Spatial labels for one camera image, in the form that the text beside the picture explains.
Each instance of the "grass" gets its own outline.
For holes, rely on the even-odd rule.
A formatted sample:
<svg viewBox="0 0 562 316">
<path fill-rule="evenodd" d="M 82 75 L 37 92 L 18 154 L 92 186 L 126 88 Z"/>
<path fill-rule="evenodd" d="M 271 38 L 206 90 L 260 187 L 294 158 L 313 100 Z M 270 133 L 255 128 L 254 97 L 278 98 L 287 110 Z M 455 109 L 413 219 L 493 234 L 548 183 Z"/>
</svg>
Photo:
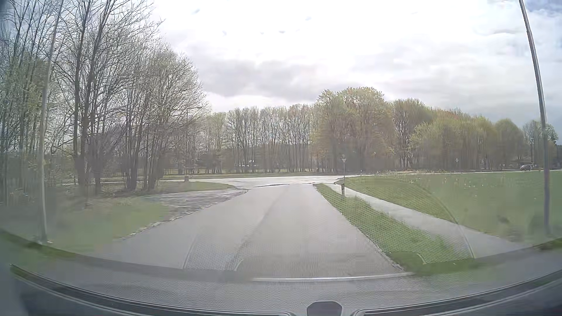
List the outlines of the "grass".
<svg viewBox="0 0 562 316">
<path fill-rule="evenodd" d="M 138 185 L 135 191 L 126 191 L 122 183 L 102 183 L 102 191 L 105 196 L 143 196 L 166 193 L 179 193 L 189 191 L 205 190 L 224 190 L 234 188 L 225 183 L 198 182 L 198 181 L 158 181 L 153 190 L 142 190 L 142 185 Z"/>
<path fill-rule="evenodd" d="M 151 192 L 124 192 L 120 184 L 103 184 L 102 194 L 90 196 L 87 203 L 76 186 L 49 188 L 47 195 L 47 230 L 53 247 L 91 252 L 125 237 L 139 228 L 165 220 L 170 209 L 143 198 L 147 194 L 232 188 L 228 184 L 210 182 L 162 182 Z M 8 231 L 27 239 L 37 235 L 37 205 L 0 210 Z"/>
<path fill-rule="evenodd" d="M 304 175 L 329 175 L 330 173 L 317 173 L 317 172 L 287 172 L 281 171 L 279 173 L 269 173 L 263 171 L 257 172 L 250 172 L 250 173 L 220 173 L 220 174 L 212 174 L 212 173 L 196 173 L 191 175 L 191 179 L 224 179 L 224 178 L 253 178 L 253 177 L 297 177 L 297 176 L 304 176 Z M 184 175 L 180 174 L 167 174 L 162 177 L 162 180 L 176 180 L 176 179 L 184 179 Z M 73 183 L 73 179 L 66 179 L 63 183 Z M 123 177 L 103 177 L 101 179 L 102 182 L 122 182 Z"/>
<path fill-rule="evenodd" d="M 451 260 L 464 262 L 463 260 L 469 258 L 467 252 L 455 250 L 440 236 L 411 228 L 385 213 L 373 210 L 367 202 L 358 197 L 342 197 L 324 184 L 318 184 L 316 189 L 352 225 L 407 270 L 419 272 L 427 269 L 423 267 L 426 264 Z"/>
<path fill-rule="evenodd" d="M 349 178 L 347 186 L 398 205 L 515 242 L 543 231 L 543 173 L 400 174 Z M 562 172 L 551 173 L 551 228 L 562 236 Z"/>
</svg>

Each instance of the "lamp post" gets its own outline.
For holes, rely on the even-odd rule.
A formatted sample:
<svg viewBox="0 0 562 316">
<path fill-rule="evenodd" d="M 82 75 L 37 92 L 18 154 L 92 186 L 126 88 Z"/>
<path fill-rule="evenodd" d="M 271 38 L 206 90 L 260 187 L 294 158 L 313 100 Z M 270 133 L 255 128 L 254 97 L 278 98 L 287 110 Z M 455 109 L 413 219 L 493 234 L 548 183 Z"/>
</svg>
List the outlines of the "lamp post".
<svg viewBox="0 0 562 316">
<path fill-rule="evenodd" d="M 529 18 L 527 17 L 527 10 L 525 9 L 525 3 L 523 0 L 519 0 L 519 6 L 521 7 L 521 13 L 523 15 L 523 21 L 525 22 L 525 28 L 527 30 L 527 38 L 529 40 L 529 48 L 531 49 L 531 58 L 533 60 L 534 67 L 534 78 L 537 82 L 537 94 L 538 94 L 538 109 L 541 113 L 541 130 L 542 130 L 542 142 L 543 142 L 543 156 L 544 156 L 544 180 L 545 180 L 545 200 L 543 205 L 544 212 L 544 225 L 545 233 L 550 234 L 550 166 L 549 166 L 549 138 L 546 134 L 546 113 L 545 113 L 545 95 L 542 91 L 541 82 L 541 71 L 538 68 L 537 51 L 534 47 L 533 33 L 531 32 L 531 27 L 529 26 Z"/>
<path fill-rule="evenodd" d="M 45 82 L 43 84 L 43 94 L 41 99 L 41 121 L 39 122 L 39 148 L 37 156 L 38 166 L 39 166 L 39 214 L 41 217 L 41 224 L 39 226 L 39 243 L 45 244 L 50 243 L 47 238 L 47 209 L 45 203 L 45 129 L 47 125 L 47 97 L 49 94 L 49 81 L 51 80 L 51 64 L 53 58 L 53 50 L 55 48 L 55 39 L 57 37 L 57 27 L 58 21 L 61 18 L 62 12 L 62 1 L 58 7 L 57 19 L 55 21 L 55 27 L 53 29 L 53 35 L 51 38 L 51 46 L 49 47 L 49 56 L 47 58 L 47 69 Z"/>
</svg>

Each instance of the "sign post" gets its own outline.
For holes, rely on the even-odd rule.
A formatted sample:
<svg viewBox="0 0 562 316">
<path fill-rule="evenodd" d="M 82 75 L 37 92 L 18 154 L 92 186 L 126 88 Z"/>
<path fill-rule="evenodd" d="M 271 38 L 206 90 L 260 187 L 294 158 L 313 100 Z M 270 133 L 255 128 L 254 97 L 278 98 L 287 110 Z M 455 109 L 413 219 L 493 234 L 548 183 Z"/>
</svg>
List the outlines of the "sign post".
<svg viewBox="0 0 562 316">
<path fill-rule="evenodd" d="M 342 161 L 343 161 L 342 197 L 346 197 L 346 160 L 347 158 L 342 157 Z"/>
</svg>

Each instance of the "green lawn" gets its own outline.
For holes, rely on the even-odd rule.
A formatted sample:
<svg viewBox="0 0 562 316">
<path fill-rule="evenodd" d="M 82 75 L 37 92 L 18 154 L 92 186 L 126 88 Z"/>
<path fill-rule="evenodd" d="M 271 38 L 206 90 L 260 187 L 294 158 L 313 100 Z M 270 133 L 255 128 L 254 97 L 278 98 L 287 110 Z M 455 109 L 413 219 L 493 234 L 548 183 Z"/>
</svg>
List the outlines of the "green lawn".
<svg viewBox="0 0 562 316">
<path fill-rule="evenodd" d="M 439 236 L 411 228 L 385 213 L 373 210 L 367 202 L 358 197 L 343 198 L 324 184 L 318 184 L 316 189 L 352 225 L 406 269 L 419 270 L 423 263 L 442 263 L 470 257 L 468 252 L 455 250 L 450 243 Z"/>
<path fill-rule="evenodd" d="M 347 187 L 512 241 L 541 243 L 543 173 L 400 174 L 348 178 Z M 551 227 L 562 236 L 562 172 L 551 172 Z"/>
<path fill-rule="evenodd" d="M 330 175 L 330 173 L 317 173 L 317 172 L 286 172 L 281 171 L 280 173 L 266 173 L 263 171 L 260 172 L 250 172 L 250 173 L 220 173 L 220 174 L 212 174 L 212 173 L 196 173 L 192 174 L 191 179 L 223 179 L 223 178 L 253 178 L 253 177 L 296 177 L 296 176 L 303 176 L 303 175 Z M 162 180 L 172 180 L 172 179 L 183 179 L 184 175 L 179 174 L 167 174 L 162 177 Z M 123 181 L 123 177 L 104 177 L 101 179 L 102 182 L 114 182 L 114 181 Z M 72 183 L 73 179 L 66 179 L 63 183 Z"/>
<path fill-rule="evenodd" d="M 163 194 L 210 189 L 232 188 L 228 184 L 210 182 L 162 182 L 154 191 L 121 192 L 120 184 L 103 184 L 102 194 L 86 203 L 75 186 L 49 188 L 47 195 L 48 237 L 54 247 L 90 252 L 125 237 L 139 228 L 169 218 L 170 209 L 143 198 L 146 194 Z M 37 235 L 37 207 L 18 210 L 2 209 L 3 224 L 8 231 L 31 239 Z"/>
<path fill-rule="evenodd" d="M 122 183 L 105 183 L 102 185 L 103 194 L 108 196 L 143 196 L 152 194 L 166 194 L 189 191 L 205 191 L 205 190 L 224 190 L 234 188 L 225 183 L 214 182 L 198 182 L 198 181 L 158 181 L 151 191 L 142 190 L 142 184 L 137 185 L 137 190 L 133 192 L 125 191 Z"/>
</svg>

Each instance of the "wet road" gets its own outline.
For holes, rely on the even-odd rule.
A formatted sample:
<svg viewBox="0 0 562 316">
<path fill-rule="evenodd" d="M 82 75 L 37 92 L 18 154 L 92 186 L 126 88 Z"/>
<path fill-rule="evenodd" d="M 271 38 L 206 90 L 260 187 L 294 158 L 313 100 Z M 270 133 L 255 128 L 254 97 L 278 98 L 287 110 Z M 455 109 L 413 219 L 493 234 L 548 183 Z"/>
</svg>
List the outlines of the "wet road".
<svg viewBox="0 0 562 316">
<path fill-rule="evenodd" d="M 262 278 L 402 272 L 311 184 L 267 186 L 283 180 L 236 180 L 241 180 L 239 186 L 254 188 L 116 241 L 97 256 L 180 269 L 234 270 Z"/>
<path fill-rule="evenodd" d="M 342 178 L 342 175 L 300 175 L 293 177 L 255 177 L 255 178 L 224 178 L 224 179 L 194 179 L 192 181 L 204 181 L 215 183 L 226 183 L 237 188 L 251 189 L 254 187 L 273 186 L 280 184 L 318 184 L 334 183 Z"/>
</svg>

